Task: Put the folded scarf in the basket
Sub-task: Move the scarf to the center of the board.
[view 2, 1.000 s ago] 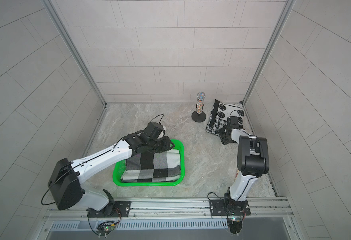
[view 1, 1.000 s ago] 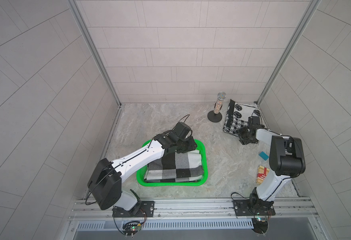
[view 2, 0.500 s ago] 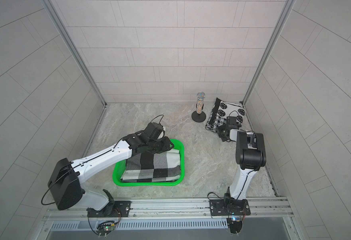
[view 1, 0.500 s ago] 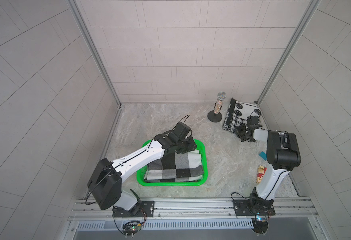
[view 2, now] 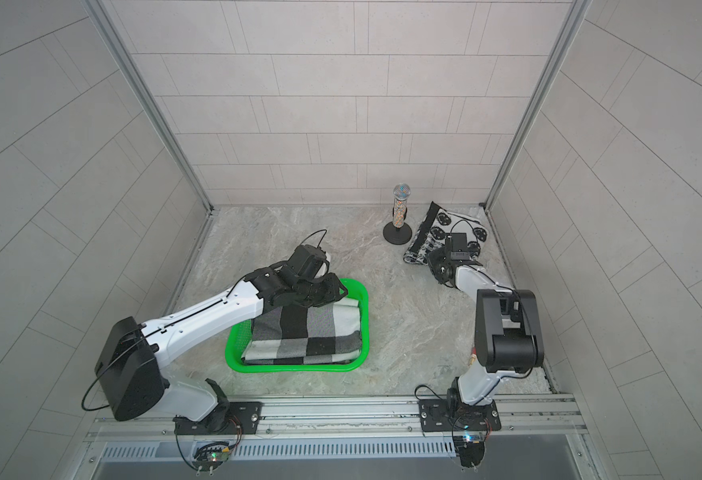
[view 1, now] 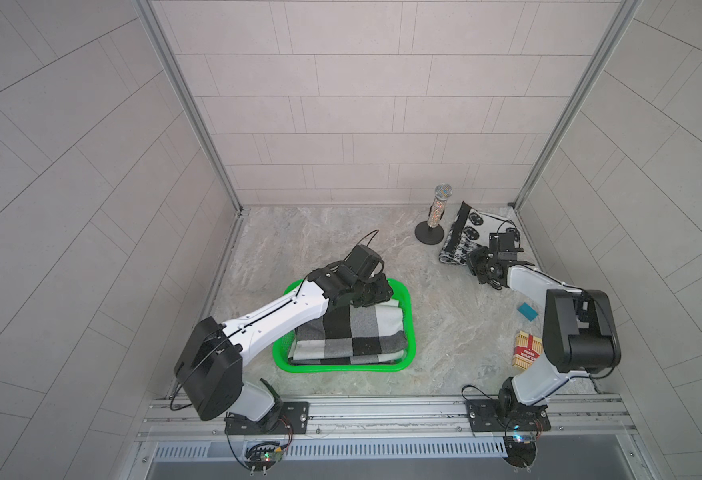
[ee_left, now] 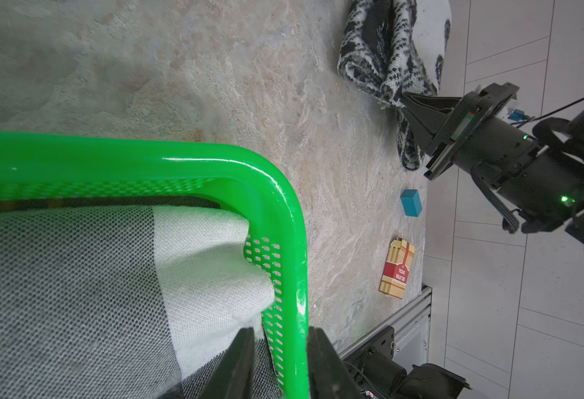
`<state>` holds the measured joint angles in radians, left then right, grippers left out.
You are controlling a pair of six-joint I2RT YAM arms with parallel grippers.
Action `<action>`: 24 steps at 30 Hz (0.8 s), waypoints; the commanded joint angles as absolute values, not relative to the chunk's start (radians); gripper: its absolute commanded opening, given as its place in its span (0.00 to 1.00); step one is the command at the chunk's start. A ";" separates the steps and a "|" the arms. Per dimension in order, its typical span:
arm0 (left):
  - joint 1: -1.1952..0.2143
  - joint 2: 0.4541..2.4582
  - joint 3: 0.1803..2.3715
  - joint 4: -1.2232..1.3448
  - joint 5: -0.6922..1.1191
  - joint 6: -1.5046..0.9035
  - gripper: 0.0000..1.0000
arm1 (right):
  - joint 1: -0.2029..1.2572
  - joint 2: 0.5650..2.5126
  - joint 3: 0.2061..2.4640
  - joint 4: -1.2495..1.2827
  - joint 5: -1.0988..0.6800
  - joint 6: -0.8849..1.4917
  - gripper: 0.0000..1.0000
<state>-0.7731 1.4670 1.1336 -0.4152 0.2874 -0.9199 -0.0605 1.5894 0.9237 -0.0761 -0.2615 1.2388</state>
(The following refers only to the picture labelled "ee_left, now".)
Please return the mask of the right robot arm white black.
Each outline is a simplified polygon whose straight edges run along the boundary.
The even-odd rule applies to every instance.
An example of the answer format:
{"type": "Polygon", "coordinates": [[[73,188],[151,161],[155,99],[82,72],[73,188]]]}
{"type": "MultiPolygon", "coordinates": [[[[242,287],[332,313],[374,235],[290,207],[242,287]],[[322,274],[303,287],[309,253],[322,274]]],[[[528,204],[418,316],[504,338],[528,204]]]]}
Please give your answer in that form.
{"type": "Polygon", "coordinates": [[[403,113],[430,158],[426,177],[457,166],[506,231],[564,228],[584,246],[584,111],[572,120],[544,117],[526,133],[499,116],[517,91],[506,83],[462,97],[405,94],[403,113]]]}

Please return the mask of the green plastic basket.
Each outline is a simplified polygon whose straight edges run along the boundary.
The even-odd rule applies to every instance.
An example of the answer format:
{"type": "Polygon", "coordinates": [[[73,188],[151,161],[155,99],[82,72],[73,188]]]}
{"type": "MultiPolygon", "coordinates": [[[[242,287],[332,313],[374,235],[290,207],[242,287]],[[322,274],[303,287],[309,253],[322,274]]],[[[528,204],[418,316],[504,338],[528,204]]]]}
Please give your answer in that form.
{"type": "Polygon", "coordinates": [[[0,132],[0,201],[195,196],[250,222],[245,258],[275,284],[265,333],[285,397],[309,395],[308,246],[285,176],[223,144],[0,132]]]}

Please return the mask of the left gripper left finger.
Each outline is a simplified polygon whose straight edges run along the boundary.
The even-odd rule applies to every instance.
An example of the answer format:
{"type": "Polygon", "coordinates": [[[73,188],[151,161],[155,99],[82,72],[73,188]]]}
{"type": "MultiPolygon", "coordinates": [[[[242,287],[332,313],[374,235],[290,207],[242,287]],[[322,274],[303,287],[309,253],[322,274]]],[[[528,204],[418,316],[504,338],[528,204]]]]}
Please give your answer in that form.
{"type": "Polygon", "coordinates": [[[200,399],[250,399],[255,371],[255,331],[240,329],[200,399]]]}

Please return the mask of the black white houndstooth scarf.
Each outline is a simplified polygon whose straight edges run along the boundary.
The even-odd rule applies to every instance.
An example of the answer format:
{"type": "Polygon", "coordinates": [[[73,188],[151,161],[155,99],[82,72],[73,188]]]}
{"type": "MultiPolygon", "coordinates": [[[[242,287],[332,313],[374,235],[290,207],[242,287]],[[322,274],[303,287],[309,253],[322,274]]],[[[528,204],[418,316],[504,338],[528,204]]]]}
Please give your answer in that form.
{"type": "Polygon", "coordinates": [[[424,158],[406,117],[404,93],[436,96],[452,25],[448,1],[353,2],[338,57],[338,74],[382,106],[396,110],[397,147],[403,167],[424,158]]]}

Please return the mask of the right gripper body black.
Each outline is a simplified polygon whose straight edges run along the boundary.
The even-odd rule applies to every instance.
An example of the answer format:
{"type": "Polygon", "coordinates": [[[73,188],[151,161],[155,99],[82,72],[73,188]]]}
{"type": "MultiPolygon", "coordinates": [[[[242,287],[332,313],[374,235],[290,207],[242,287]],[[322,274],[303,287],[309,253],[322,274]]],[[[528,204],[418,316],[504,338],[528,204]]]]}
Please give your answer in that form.
{"type": "Polygon", "coordinates": [[[468,172],[480,164],[482,173],[494,181],[530,164],[541,144],[498,116],[518,90],[511,83],[491,84],[458,99],[434,130],[425,176],[433,181],[450,166],[468,172]]]}

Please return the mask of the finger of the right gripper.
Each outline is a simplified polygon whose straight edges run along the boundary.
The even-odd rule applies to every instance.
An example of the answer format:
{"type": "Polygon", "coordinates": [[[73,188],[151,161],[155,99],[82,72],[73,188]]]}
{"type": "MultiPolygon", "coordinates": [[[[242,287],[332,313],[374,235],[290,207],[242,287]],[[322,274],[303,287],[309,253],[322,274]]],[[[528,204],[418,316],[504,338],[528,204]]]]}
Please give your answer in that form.
{"type": "Polygon", "coordinates": [[[428,156],[439,156],[444,151],[444,142],[436,138],[443,123],[431,123],[426,126],[421,122],[411,123],[411,129],[419,148],[428,156]]]}
{"type": "Polygon", "coordinates": [[[415,135],[437,135],[446,131],[450,135],[455,129],[452,116],[461,102],[458,96],[426,96],[406,92],[401,98],[403,114],[415,135]]]}

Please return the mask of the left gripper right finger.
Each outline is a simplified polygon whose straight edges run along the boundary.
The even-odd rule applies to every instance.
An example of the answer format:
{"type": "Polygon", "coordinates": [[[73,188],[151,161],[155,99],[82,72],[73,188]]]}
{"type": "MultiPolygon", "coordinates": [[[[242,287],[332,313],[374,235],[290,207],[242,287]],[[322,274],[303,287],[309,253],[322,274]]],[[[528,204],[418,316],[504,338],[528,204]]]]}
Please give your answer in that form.
{"type": "Polygon", "coordinates": [[[360,387],[349,375],[323,329],[309,328],[307,355],[311,398],[363,398],[360,387]]]}

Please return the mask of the grey black checkered scarf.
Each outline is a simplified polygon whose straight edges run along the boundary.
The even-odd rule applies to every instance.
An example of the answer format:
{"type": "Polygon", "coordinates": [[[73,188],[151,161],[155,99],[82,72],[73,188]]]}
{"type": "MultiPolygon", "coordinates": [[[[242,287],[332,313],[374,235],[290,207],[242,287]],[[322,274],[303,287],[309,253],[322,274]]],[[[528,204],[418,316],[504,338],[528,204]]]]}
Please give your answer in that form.
{"type": "Polygon", "coordinates": [[[249,227],[168,205],[0,214],[0,398],[196,398],[243,328],[253,397],[282,397],[249,227]]]}

